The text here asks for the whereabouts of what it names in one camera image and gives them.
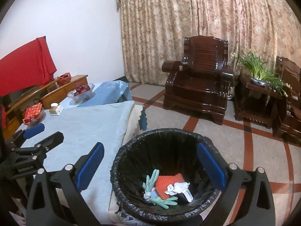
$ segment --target curtain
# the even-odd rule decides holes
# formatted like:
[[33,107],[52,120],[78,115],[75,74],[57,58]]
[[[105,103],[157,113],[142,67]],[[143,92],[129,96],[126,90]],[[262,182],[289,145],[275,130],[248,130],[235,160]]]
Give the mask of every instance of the curtain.
[[215,36],[232,53],[251,48],[269,66],[276,56],[301,66],[301,25],[285,0],[117,0],[125,75],[130,81],[165,84],[165,60],[181,60],[184,37]]

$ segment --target dark wood chair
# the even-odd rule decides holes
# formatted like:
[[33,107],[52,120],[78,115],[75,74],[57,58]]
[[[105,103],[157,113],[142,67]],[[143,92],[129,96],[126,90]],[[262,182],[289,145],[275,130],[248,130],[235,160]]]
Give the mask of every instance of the dark wood chair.
[[209,113],[222,125],[227,96],[233,82],[228,66],[228,41],[206,36],[184,40],[183,61],[166,61],[163,72],[169,72],[165,84],[163,107],[180,106]]
[[273,135],[279,138],[287,133],[301,138],[301,70],[294,62],[282,57],[277,57],[276,66],[279,77],[290,84],[291,89],[285,87],[288,97],[277,99],[273,104]]

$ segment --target beige patterned curtain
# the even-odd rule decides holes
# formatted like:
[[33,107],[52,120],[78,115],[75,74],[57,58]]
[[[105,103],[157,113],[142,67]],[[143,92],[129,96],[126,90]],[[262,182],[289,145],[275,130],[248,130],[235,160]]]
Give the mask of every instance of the beige patterned curtain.
[[[131,81],[165,84],[165,60],[181,60],[184,37],[229,41],[229,54],[276,56],[301,66],[301,25],[285,0],[117,0],[121,13],[125,75]],[[229,64],[239,74],[237,61]]]

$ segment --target black plastic liner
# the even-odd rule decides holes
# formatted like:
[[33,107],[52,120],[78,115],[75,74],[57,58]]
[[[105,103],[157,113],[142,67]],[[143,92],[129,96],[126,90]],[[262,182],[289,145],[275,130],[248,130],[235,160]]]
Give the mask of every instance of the black plastic liner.
[[[184,221],[209,207],[219,190],[213,187],[197,158],[197,145],[203,141],[203,136],[197,133],[163,128],[145,132],[122,146],[110,179],[120,206],[133,217],[149,223]],[[159,175],[181,173],[185,182],[190,182],[189,191],[194,200],[188,203],[178,199],[178,205],[169,209],[144,200],[142,183],[154,169],[160,170]]]

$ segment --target silver screw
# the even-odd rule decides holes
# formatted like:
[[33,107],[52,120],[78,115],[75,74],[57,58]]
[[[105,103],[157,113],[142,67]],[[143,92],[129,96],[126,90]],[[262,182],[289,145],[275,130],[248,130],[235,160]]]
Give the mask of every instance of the silver screw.
[[264,169],[262,167],[257,168],[260,173],[264,173]]
[[40,168],[39,170],[38,170],[38,174],[43,174],[44,173],[44,169],[43,168]]
[[65,166],[65,170],[67,170],[67,171],[71,171],[72,168],[73,168],[73,165],[71,165],[71,164],[68,164]]
[[229,164],[229,167],[230,167],[232,170],[236,170],[236,169],[237,169],[237,165],[234,164],[234,163],[230,163],[230,164]]

